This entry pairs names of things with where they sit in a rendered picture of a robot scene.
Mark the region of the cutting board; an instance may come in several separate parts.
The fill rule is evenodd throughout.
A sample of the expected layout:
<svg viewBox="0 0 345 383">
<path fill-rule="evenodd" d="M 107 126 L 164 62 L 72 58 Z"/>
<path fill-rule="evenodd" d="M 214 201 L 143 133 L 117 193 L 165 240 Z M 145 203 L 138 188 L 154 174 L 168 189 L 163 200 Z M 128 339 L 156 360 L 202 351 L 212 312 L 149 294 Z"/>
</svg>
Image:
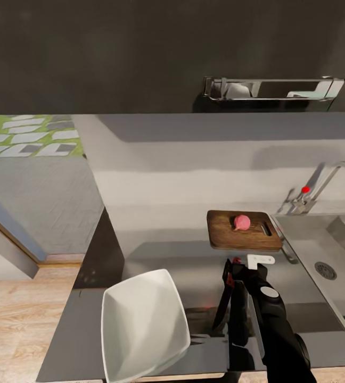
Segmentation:
<svg viewBox="0 0 345 383">
<path fill-rule="evenodd" d="M 234 229 L 233 219 L 237 215 L 245 216 L 249 221 L 248 229 Z M 214 247 L 282 249 L 283 243 L 265 212 L 209 210 L 207 213 L 210 241 Z M 270 236 L 261 226 L 265 225 Z"/>
</svg>

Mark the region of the parer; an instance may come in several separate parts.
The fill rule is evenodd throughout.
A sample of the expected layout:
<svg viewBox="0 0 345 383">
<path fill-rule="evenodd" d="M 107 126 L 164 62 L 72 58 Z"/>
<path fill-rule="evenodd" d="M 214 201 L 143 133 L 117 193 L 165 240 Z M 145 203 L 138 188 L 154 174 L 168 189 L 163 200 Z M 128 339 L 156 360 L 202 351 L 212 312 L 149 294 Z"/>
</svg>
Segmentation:
<svg viewBox="0 0 345 383">
<path fill-rule="evenodd" d="M 235 257 L 233 263 L 239 264 L 241 263 L 241 259 L 239 257 Z M 215 330 L 223 321 L 232 291 L 235 288 L 234 281 L 235 280 L 232 278 L 232 274 L 229 273 L 212 330 Z"/>
</svg>

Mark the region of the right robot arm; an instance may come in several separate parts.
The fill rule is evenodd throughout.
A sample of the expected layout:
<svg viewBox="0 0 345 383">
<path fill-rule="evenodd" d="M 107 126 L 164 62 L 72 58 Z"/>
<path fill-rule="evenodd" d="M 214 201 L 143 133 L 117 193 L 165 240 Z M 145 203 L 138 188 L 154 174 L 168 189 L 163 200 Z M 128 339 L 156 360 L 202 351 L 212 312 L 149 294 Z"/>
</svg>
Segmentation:
<svg viewBox="0 0 345 383">
<path fill-rule="evenodd" d="M 261 264 L 273 264 L 275 259 L 262 255 L 246 255 L 245 259 L 246 264 L 227 259 L 227 271 L 234 280 L 243 280 L 250 294 L 250 313 L 268 383 L 317 383 L 306 344 L 293 333 L 279 292 L 266 281 L 267 268 Z"/>
</svg>

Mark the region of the vidalia onion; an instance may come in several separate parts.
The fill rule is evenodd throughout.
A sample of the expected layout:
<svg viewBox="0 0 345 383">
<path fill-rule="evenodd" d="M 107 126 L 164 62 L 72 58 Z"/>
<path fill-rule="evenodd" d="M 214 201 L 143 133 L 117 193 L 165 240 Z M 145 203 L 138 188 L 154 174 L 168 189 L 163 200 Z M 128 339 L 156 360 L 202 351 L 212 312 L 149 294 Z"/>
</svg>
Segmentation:
<svg viewBox="0 0 345 383">
<path fill-rule="evenodd" d="M 233 219 L 233 225 L 234 225 L 234 229 L 244 231 L 244 230 L 248 229 L 249 221 L 245 216 L 237 215 Z"/>
</svg>

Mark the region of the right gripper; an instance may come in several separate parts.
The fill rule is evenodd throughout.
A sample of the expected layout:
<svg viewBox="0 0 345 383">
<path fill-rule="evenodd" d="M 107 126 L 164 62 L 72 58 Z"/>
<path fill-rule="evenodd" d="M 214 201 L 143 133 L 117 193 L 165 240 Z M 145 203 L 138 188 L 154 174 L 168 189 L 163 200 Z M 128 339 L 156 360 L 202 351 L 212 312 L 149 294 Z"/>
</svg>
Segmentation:
<svg viewBox="0 0 345 383">
<path fill-rule="evenodd" d="M 243 280 L 245 286 L 250 278 L 259 277 L 265 281 L 267 278 L 267 268 L 264 265 L 258 265 L 257 270 L 250 270 L 245 264 L 231 263 L 231 261 L 227 259 L 227 271 L 232 274 L 234 280 Z"/>
</svg>

